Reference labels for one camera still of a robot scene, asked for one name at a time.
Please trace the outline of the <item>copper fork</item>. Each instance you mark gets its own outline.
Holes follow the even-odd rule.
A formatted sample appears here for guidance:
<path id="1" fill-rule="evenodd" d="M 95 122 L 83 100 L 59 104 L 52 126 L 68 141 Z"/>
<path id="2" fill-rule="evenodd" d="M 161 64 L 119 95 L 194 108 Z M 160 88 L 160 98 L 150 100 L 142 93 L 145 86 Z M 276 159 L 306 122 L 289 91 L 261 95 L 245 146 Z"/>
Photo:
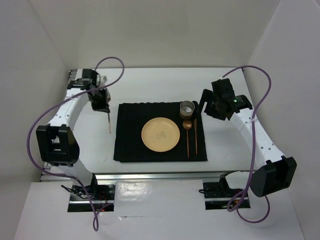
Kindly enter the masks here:
<path id="1" fill-rule="evenodd" d="M 111 129 L 111 117 L 110 117 L 110 112 L 107 113 L 107 120 L 108 120 L 108 131 L 111 134 L 112 129 Z"/>

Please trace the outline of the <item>metal cup copper base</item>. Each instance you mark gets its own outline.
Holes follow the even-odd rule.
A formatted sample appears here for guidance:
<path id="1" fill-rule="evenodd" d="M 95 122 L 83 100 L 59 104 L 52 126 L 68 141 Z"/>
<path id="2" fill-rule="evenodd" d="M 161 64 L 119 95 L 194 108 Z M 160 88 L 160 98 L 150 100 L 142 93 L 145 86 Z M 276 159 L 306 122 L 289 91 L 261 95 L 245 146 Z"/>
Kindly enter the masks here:
<path id="1" fill-rule="evenodd" d="M 194 110 L 195 105 L 192 101 L 185 100 L 179 105 L 179 114 L 184 120 L 189 120 L 192 117 Z"/>

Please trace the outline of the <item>copper knife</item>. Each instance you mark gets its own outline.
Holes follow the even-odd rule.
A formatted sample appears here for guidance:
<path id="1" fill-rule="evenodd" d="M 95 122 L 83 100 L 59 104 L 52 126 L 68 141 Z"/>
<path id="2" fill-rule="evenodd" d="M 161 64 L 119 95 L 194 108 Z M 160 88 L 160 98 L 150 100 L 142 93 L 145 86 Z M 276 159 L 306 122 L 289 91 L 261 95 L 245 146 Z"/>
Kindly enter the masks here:
<path id="1" fill-rule="evenodd" d="M 194 119 L 193 123 L 194 123 L 195 154 L 198 155 L 198 130 L 197 130 L 196 118 Z"/>

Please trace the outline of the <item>copper spoon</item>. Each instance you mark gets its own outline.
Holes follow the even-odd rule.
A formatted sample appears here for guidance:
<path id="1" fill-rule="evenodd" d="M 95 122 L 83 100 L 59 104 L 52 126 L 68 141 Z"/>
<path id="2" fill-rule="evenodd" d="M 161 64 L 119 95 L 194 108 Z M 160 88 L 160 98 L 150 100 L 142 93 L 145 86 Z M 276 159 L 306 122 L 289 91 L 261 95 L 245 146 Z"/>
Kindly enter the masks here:
<path id="1" fill-rule="evenodd" d="M 192 128 L 192 122 L 190 120 L 184 120 L 182 123 L 183 128 L 186 130 L 186 148 L 187 157 L 190 157 L 190 146 L 189 146 L 189 130 Z"/>

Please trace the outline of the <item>black cloth placemat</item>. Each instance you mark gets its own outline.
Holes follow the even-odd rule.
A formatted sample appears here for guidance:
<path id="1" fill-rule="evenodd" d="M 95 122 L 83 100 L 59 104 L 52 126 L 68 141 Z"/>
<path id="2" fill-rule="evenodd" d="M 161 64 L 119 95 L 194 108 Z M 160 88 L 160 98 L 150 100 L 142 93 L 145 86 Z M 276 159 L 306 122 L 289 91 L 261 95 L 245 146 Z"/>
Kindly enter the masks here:
<path id="1" fill-rule="evenodd" d="M 154 118 L 168 118 L 177 124 L 180 139 L 177 145 L 166 152 L 148 149 L 141 137 L 143 126 Z M 121 103 L 118 106 L 113 159 L 121 163 L 160 162 L 206 162 L 207 151 L 202 118 L 197 118 L 197 147 L 195 151 L 195 130 L 189 135 L 189 158 L 187 156 L 187 131 L 180 116 L 180 102 Z"/>

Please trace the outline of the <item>yellow plate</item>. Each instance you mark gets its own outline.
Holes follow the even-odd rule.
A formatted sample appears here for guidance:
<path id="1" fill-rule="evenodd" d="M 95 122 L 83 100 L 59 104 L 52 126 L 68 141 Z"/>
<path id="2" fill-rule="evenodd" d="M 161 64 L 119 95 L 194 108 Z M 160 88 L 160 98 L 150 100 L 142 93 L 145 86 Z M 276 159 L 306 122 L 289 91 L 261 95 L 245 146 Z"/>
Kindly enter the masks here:
<path id="1" fill-rule="evenodd" d="M 144 145 L 154 152 L 172 150 L 180 140 L 180 130 L 176 123 L 165 117 L 149 120 L 141 130 Z"/>

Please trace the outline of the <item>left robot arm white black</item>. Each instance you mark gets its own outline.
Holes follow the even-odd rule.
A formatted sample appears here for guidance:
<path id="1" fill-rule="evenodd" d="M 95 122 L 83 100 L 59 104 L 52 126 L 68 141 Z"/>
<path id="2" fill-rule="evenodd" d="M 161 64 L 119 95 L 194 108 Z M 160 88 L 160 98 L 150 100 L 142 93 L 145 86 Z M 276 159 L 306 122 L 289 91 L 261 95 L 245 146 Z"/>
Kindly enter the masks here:
<path id="1" fill-rule="evenodd" d="M 88 200 L 99 195 L 98 182 L 95 174 L 80 160 L 80 147 L 73 130 L 87 103 L 95 112 L 110 113 L 110 93 L 101 88 L 105 85 L 106 79 L 95 70 L 83 69 L 81 77 L 71 80 L 67 86 L 67 102 L 59 107 L 47 125 L 38 126 L 35 131 L 42 161 L 72 176 L 77 189 L 83 185 L 81 194 Z"/>

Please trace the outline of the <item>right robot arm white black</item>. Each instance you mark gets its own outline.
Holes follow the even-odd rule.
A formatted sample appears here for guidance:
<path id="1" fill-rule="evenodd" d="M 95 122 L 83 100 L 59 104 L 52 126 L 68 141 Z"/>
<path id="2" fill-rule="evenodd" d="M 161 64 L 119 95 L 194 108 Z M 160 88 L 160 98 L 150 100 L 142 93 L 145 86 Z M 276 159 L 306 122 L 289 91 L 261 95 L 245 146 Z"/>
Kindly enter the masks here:
<path id="1" fill-rule="evenodd" d="M 252 151 L 254 156 L 253 173 L 249 187 L 257 197 L 290 187 L 297 162 L 286 157 L 273 143 L 261 123 L 255 109 L 245 95 L 235 95 L 228 78 L 211 83 L 212 89 L 204 89 L 196 115 L 206 113 L 218 120 L 230 121 Z"/>

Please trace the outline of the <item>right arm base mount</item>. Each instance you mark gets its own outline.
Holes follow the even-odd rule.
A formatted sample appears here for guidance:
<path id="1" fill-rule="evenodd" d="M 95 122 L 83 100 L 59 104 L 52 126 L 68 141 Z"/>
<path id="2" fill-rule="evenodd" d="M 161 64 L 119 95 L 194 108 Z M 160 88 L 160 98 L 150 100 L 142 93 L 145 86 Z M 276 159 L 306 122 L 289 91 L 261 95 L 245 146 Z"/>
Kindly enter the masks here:
<path id="1" fill-rule="evenodd" d="M 198 192 L 204 196 L 206 210 L 225 210 L 229 200 L 242 191 L 240 188 L 230 188 L 225 174 L 221 174 L 219 180 L 204 182 L 202 185 Z"/>

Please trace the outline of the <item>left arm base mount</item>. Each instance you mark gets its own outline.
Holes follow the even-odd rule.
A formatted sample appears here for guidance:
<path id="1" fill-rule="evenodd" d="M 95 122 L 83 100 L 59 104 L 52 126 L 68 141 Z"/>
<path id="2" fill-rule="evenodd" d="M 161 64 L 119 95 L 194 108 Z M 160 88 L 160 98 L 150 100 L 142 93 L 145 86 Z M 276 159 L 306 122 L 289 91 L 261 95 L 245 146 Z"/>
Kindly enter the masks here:
<path id="1" fill-rule="evenodd" d="M 73 185 L 72 187 L 61 185 L 61 187 L 70 194 L 67 209 L 68 212 L 82 213 L 92 211 L 89 198 L 82 187 L 77 185 Z M 116 192 L 115 184 L 97 185 L 95 192 L 90 191 L 89 189 L 87 189 L 87 191 L 96 211 L 101 208 L 102 212 L 114 211 L 114 200 Z"/>

